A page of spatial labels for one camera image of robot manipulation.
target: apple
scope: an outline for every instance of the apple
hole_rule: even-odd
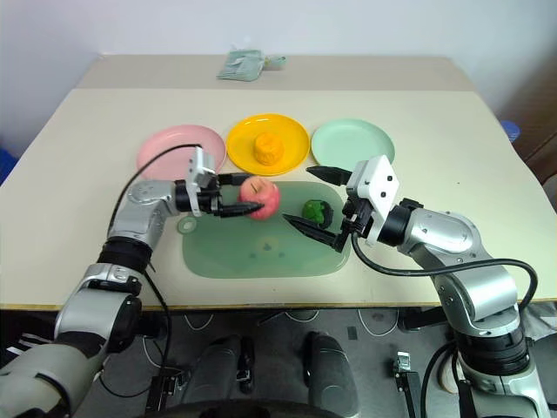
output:
[[[268,219],[279,209],[280,190],[271,181],[253,176],[245,180],[240,186],[238,200],[240,202],[263,203],[265,206],[247,216],[258,220]]]

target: green plate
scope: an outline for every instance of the green plate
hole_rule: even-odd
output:
[[[278,181],[278,211],[267,220],[247,217],[221,219],[211,215],[185,217],[178,222],[184,235],[184,262],[197,275],[215,279],[318,276],[339,270],[348,260],[342,253],[307,238],[288,224],[282,213],[301,216],[310,199],[327,201],[334,210],[329,231],[338,233],[343,201],[330,186],[308,181]],[[223,201],[238,197],[238,188],[224,186]]]
[[[313,156],[321,165],[352,171],[356,163],[378,155],[394,160],[394,145],[379,127],[362,119],[335,119],[312,136]]]

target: pink plate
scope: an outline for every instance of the pink plate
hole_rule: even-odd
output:
[[[201,125],[178,125],[163,129],[144,142],[136,159],[138,169],[160,152],[181,144],[200,144],[205,152],[215,158],[217,172],[225,163],[225,141],[213,129]],[[192,148],[169,152],[151,164],[143,172],[143,177],[156,180],[185,179],[192,153]]]

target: white wall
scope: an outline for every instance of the white wall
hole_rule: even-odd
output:
[[[497,113],[557,50],[554,0],[3,0],[0,137],[21,153],[98,53],[448,56]]]

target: beige table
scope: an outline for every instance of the beige table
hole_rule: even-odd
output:
[[[60,307],[95,262],[115,198],[150,134],[170,125],[210,126],[223,137],[240,119],[284,113],[314,131],[332,118],[364,118],[396,148],[399,197],[465,214],[494,257],[531,263],[536,300],[557,298],[556,218],[497,120],[442,58],[293,57],[252,84],[214,79],[222,57],[108,57],[64,100],[0,187],[0,303]],[[280,180],[316,180],[304,169]],[[225,171],[237,168],[228,161]],[[185,266],[179,218],[153,256],[173,307],[338,307],[437,304],[428,278],[387,277],[351,255],[319,277],[215,280]],[[416,267],[387,246],[367,250],[393,267]],[[512,269],[519,293],[527,276]],[[142,299],[156,306],[148,286]]]

